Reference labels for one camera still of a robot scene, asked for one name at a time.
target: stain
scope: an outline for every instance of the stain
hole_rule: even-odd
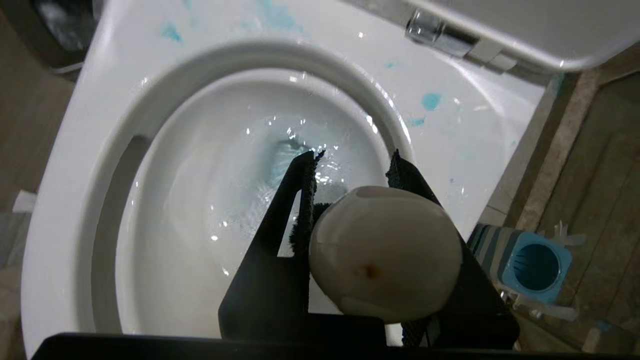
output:
[[[409,119],[407,120],[407,122],[409,123],[409,126],[415,127],[415,126],[421,126],[424,125],[424,121],[426,120],[426,117],[417,117],[414,119]]]
[[[422,96],[422,107],[426,111],[434,111],[440,105],[440,100],[442,100],[441,94],[426,93]]]
[[[359,268],[356,268],[353,270],[353,273],[356,276],[364,276],[369,280],[377,279],[380,277],[380,275],[382,275],[382,273],[380,272],[380,269],[373,264],[364,265]]]
[[[298,25],[291,15],[286,5],[274,4],[272,0],[255,0],[259,15],[263,25],[268,28],[303,32],[302,26]]]
[[[163,37],[173,40],[175,42],[182,42],[182,37],[180,36],[180,33],[178,33],[178,30],[175,28],[175,25],[173,25],[171,22],[164,26],[161,34]]]

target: toilet seat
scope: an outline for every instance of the toilet seat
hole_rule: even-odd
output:
[[[543,93],[418,46],[338,1],[109,2],[31,221],[22,274],[29,357],[53,334],[101,330],[94,240],[131,139],[152,139],[190,95],[252,66],[318,74],[377,114],[464,238]]]

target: blue cleaning residue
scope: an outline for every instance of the blue cleaning residue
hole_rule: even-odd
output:
[[[162,36],[175,42],[182,42],[182,37],[178,33],[178,30],[175,28],[175,25],[173,25],[171,22],[164,26],[162,30]]]
[[[255,3],[265,26],[278,30],[303,32],[302,26],[296,24],[285,5],[278,6],[272,0],[255,0]]]
[[[433,111],[438,108],[440,105],[440,100],[442,99],[442,95],[428,93],[422,96],[422,107],[426,111]]]
[[[426,117],[417,117],[415,119],[409,119],[408,123],[409,126],[421,126],[424,125],[424,121],[426,120]]]

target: white toilet bowl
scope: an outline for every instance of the white toilet bowl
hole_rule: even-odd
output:
[[[466,238],[542,93],[337,1],[109,2],[31,221],[28,355],[59,332],[219,336],[282,142],[326,150],[326,200],[384,185],[399,149]]]

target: white sphere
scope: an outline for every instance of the white sphere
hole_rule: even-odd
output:
[[[385,323],[440,310],[458,279],[462,249],[447,213],[404,190],[364,186],[331,205],[311,236],[311,274],[347,315]]]

